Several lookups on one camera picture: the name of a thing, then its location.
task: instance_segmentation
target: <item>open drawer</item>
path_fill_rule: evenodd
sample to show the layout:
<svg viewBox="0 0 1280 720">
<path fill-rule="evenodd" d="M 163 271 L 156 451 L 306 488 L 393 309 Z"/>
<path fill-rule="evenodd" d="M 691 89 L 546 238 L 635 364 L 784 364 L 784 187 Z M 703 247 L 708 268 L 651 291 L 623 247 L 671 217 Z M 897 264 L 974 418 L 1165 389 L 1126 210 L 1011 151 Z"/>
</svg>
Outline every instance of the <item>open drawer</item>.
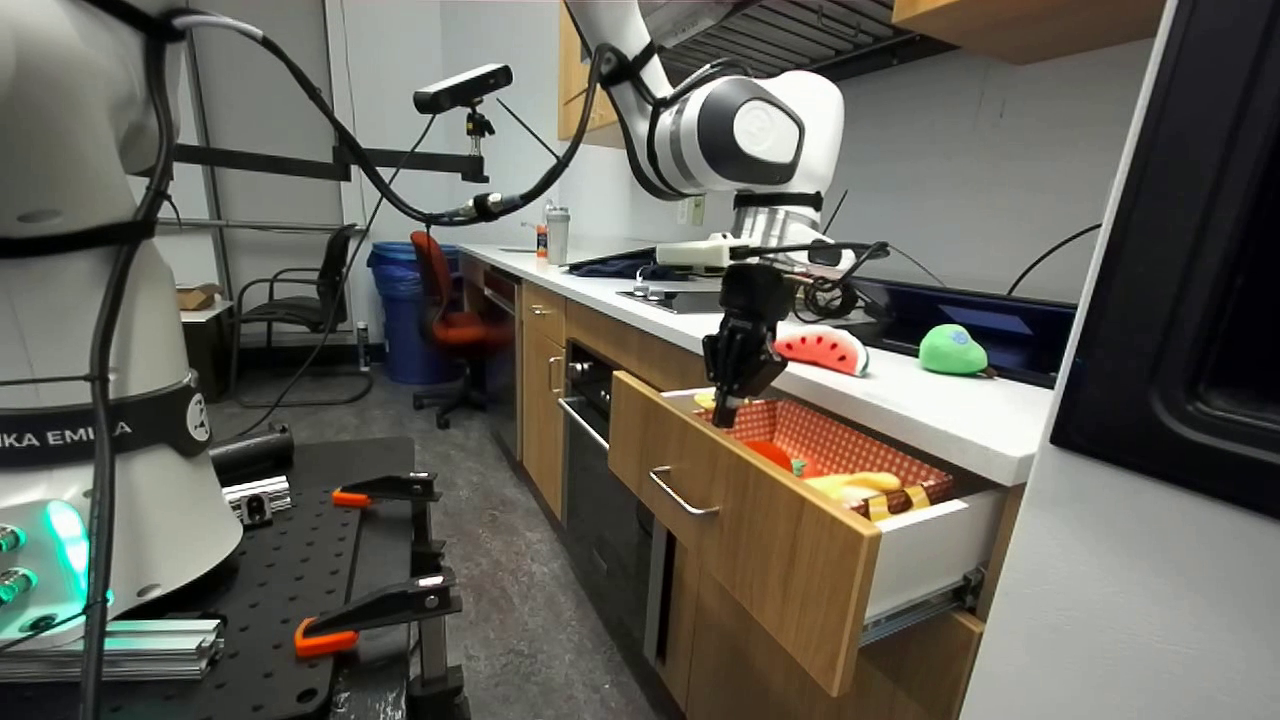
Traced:
<svg viewBox="0 0 1280 720">
<path fill-rule="evenodd" d="M 874 629 L 987 561 L 999 492 L 956 485 L 950 498 L 873 522 L 691 407 L 691 392 L 617 372 L 607 469 L 829 694 L 850 688 Z"/>
</svg>

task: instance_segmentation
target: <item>kitchen counter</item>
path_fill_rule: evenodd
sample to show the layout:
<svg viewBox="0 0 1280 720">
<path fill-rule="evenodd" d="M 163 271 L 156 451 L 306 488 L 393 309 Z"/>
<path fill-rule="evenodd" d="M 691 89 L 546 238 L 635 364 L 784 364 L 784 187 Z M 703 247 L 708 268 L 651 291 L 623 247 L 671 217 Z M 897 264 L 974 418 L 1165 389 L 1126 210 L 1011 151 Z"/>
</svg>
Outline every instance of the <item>kitchen counter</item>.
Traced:
<svg viewBox="0 0 1280 720">
<path fill-rule="evenodd" d="M 564 268 L 533 254 L 533 247 L 468 245 L 463 251 L 697 354 L 700 339 L 721 324 L 714 310 L 675 314 L 667 309 L 618 295 L 632 286 L 632 278 L 567 277 Z M 930 377 L 921 372 L 915 354 L 874 347 L 869 377 L 836 377 L 793 364 L 775 389 L 992 485 L 1024 485 L 1030 477 L 1030 455 L 1052 412 L 1049 389 Z"/>
</svg>

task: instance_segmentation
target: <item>oven handle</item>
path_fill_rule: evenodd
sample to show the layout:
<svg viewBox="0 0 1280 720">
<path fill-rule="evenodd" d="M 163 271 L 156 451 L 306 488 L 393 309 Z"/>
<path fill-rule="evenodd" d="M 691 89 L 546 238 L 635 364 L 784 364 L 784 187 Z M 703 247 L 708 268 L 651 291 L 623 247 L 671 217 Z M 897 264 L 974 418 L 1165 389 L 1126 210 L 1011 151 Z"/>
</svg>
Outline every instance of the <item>oven handle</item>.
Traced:
<svg viewBox="0 0 1280 720">
<path fill-rule="evenodd" d="M 564 415 L 575 418 L 575 429 L 584 429 L 607 451 L 607 438 L 584 418 L 584 412 L 572 407 L 572 399 L 581 399 L 581 395 L 556 395 Z"/>
<path fill-rule="evenodd" d="M 660 469 L 647 472 L 647 480 L 651 480 L 663 497 L 671 497 L 671 504 L 681 504 L 682 517 L 697 517 L 697 518 L 721 517 L 721 509 L 687 504 L 687 498 L 663 480 L 667 472 L 671 472 L 671 465 L 660 465 Z"/>
</svg>

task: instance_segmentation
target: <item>gray floor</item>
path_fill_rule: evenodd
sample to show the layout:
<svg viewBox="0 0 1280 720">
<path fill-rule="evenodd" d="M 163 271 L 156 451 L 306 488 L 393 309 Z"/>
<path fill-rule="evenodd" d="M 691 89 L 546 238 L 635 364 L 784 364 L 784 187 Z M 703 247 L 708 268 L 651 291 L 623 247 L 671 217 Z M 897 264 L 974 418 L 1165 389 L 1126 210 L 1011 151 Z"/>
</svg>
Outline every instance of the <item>gray floor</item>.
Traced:
<svg viewBox="0 0 1280 720">
<path fill-rule="evenodd" d="M 342 384 L 306 378 L 294 395 Z M 278 384 L 268 377 L 243 377 L 241 395 L 272 395 L 272 389 Z M 232 435 L 256 415 L 261 407 L 234 399 L 211 407 L 216 435 Z M 378 378 L 358 405 L 284 407 L 276 424 L 300 444 L 413 435 L 420 469 L 439 477 L 436 531 L 447 541 L 463 598 L 447 639 L 475 720 L 656 717 L 481 412 L 461 412 L 447 431 L 436 431 L 431 412 L 413 412 L 409 389 Z"/>
</svg>

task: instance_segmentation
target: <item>blue trash bin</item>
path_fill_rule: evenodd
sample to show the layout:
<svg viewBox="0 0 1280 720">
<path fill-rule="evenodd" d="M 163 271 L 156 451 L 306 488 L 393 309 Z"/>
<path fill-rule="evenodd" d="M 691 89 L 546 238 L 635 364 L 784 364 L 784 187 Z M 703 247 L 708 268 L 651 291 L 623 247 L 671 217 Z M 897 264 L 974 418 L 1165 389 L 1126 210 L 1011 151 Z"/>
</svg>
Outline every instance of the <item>blue trash bin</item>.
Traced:
<svg viewBox="0 0 1280 720">
<path fill-rule="evenodd" d="M 385 298 L 387 377 L 417 389 L 452 384 L 461 369 L 420 331 L 428 298 L 413 245 L 371 245 L 366 268 Z"/>
</svg>

